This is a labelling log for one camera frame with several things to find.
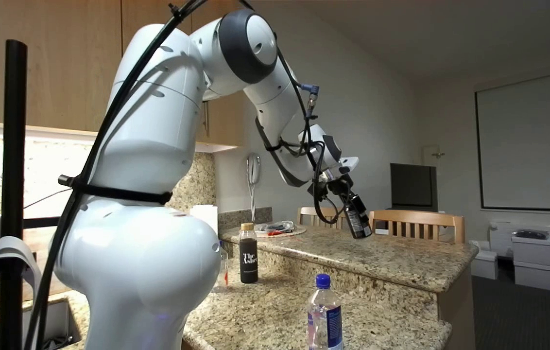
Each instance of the water bottle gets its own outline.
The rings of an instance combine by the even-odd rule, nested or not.
[[[239,278],[243,284],[258,280],[257,234],[253,222],[239,228]]]
[[[307,312],[309,350],[342,350],[342,313],[330,296],[330,277],[317,275],[315,286]]]

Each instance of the kitchen island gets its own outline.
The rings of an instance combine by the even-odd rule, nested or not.
[[[237,230],[223,236],[237,255]],[[315,275],[342,302],[346,348],[474,348],[468,245],[305,228],[258,240],[258,284],[216,286],[189,317],[189,339],[214,348],[305,348]]]

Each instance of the chair back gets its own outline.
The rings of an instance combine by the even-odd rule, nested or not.
[[[321,208],[321,214],[328,220],[336,216],[336,210],[332,207]],[[344,216],[338,216],[336,224],[327,224],[317,216],[317,210],[313,207],[301,207],[297,210],[297,226],[319,226],[319,228],[344,228]]]
[[[391,236],[431,242],[464,242],[464,218],[439,212],[371,210],[371,230],[385,228]]]

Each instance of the bottle label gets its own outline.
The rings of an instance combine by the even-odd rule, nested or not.
[[[257,257],[257,242],[241,240],[239,242],[239,273],[241,282],[257,282],[258,280],[258,257]]]
[[[340,306],[327,312],[327,325],[328,325],[328,348],[342,348],[344,331],[342,331]]]

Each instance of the monitor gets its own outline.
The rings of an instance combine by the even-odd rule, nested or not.
[[[435,168],[391,164],[391,207],[437,212]]]

